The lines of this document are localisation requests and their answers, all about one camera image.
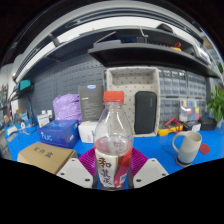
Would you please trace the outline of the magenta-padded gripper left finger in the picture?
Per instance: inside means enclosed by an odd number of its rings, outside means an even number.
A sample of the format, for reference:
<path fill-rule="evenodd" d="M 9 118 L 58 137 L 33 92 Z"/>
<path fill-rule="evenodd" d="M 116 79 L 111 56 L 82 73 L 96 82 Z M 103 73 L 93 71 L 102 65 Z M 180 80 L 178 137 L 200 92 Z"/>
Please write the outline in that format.
<path fill-rule="evenodd" d="M 96 188 L 98 173 L 95 150 L 90 149 L 79 158 L 70 158 L 57 175 L 81 187 Z"/>

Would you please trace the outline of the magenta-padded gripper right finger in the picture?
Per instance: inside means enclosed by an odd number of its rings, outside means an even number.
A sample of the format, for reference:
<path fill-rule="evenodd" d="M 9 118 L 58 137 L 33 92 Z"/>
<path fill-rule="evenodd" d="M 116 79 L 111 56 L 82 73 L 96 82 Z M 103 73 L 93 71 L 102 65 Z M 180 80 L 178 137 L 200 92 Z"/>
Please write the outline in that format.
<path fill-rule="evenodd" d="M 168 172 L 156 158 L 148 159 L 139 150 L 132 150 L 130 160 L 131 188 L 143 187 L 165 176 L 168 176 Z"/>

